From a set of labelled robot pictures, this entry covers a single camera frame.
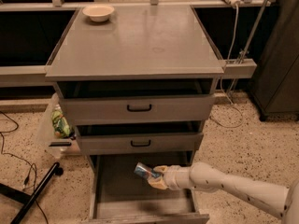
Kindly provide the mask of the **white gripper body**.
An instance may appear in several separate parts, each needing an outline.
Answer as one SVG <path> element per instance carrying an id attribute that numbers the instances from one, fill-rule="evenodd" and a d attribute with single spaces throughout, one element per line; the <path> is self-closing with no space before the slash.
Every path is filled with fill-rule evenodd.
<path id="1" fill-rule="evenodd" d="M 164 183 L 171 190 L 189 189 L 191 187 L 190 168 L 178 165 L 168 166 L 164 172 Z"/>

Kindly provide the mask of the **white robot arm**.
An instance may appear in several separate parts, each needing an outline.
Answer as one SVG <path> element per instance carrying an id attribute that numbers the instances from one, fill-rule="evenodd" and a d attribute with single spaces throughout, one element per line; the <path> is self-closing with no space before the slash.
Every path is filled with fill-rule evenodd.
<path id="1" fill-rule="evenodd" d="M 156 189 L 191 189 L 213 192 L 221 189 L 266 213 L 281 224 L 299 224 L 299 179 L 288 188 L 272 183 L 229 175 L 204 162 L 189 167 L 157 166 L 149 184 Z"/>

